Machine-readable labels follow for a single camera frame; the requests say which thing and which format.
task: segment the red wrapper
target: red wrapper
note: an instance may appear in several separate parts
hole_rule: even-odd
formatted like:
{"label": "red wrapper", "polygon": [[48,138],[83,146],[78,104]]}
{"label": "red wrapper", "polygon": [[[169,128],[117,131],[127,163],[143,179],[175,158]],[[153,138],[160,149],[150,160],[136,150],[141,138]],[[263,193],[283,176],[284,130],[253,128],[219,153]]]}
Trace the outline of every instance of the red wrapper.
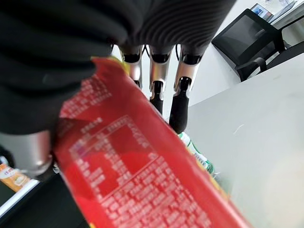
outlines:
{"label": "red wrapper", "polygon": [[112,60],[65,102],[55,156],[96,228],[248,228],[212,177]]}

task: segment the white table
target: white table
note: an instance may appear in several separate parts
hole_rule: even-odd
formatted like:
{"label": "white table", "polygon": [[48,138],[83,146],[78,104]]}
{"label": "white table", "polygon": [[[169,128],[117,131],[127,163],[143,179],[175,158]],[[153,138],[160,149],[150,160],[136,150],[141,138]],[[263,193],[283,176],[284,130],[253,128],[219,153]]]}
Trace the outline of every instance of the white table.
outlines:
{"label": "white table", "polygon": [[298,0],[288,12],[273,21],[271,24],[279,29],[302,15],[304,15],[304,0]]}
{"label": "white table", "polygon": [[189,108],[186,132],[256,228],[304,227],[304,54]]}

